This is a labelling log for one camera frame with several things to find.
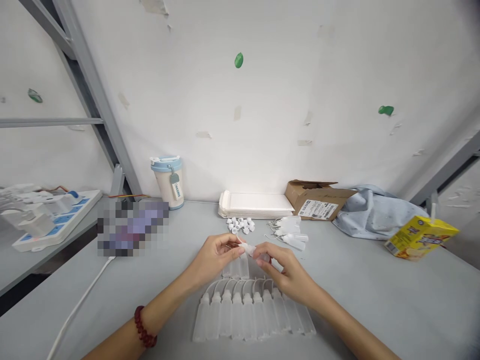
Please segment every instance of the red bead bracelet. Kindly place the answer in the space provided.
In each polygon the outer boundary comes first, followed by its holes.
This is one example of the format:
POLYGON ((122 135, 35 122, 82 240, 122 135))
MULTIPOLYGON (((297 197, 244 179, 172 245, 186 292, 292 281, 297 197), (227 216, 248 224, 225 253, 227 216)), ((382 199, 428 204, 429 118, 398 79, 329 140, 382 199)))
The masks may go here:
POLYGON ((152 335, 147 334, 147 330, 144 329, 144 326, 142 324, 142 318, 140 317, 140 312, 145 306, 139 306, 135 310, 135 325, 136 325, 136 330, 140 334, 140 340, 143 342, 143 345, 146 348, 153 348, 155 344, 157 343, 157 336, 153 337, 152 335))

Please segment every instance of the yellow drink carton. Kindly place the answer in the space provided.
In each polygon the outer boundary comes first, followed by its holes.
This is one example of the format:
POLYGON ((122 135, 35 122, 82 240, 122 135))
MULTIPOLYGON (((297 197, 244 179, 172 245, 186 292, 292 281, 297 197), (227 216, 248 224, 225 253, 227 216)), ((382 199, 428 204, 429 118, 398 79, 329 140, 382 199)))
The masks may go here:
POLYGON ((385 247, 397 258, 418 261, 459 230, 445 221, 423 216, 414 216, 385 243, 385 247))

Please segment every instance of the green paint spot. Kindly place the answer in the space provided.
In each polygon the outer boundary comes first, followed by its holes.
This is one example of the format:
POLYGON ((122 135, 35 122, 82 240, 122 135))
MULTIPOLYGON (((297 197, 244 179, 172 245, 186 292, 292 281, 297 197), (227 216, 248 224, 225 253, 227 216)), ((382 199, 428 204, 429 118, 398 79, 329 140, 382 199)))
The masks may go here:
POLYGON ((42 100, 42 97, 39 95, 38 92, 36 92, 35 90, 32 90, 32 89, 28 89, 28 96, 30 97, 30 99, 32 99, 34 102, 36 103, 43 103, 44 101, 42 100))
POLYGON ((244 63, 244 55, 241 52, 239 52, 235 58, 235 67, 237 69, 240 69, 243 63, 244 63))
POLYGON ((392 116, 393 112, 394 112, 393 106, 380 106, 380 108, 378 109, 379 114, 385 114, 388 116, 392 116))

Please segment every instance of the light blue tumbler lid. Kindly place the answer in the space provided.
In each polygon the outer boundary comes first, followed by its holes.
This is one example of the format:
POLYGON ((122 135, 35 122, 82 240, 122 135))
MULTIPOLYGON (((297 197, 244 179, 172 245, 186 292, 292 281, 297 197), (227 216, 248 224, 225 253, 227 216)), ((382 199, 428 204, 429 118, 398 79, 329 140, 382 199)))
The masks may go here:
POLYGON ((150 168, 157 173, 171 173, 182 168, 180 156, 160 156, 150 158, 150 168))

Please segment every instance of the gray metal rack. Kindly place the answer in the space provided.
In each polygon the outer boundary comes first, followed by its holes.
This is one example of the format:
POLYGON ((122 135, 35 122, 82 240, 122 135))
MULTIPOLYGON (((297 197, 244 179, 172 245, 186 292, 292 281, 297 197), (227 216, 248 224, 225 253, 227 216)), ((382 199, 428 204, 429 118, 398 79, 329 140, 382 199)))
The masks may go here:
POLYGON ((0 128, 91 125, 113 171, 110 195, 141 194, 71 0, 19 0, 51 37, 85 110, 85 118, 1 118, 0 128))

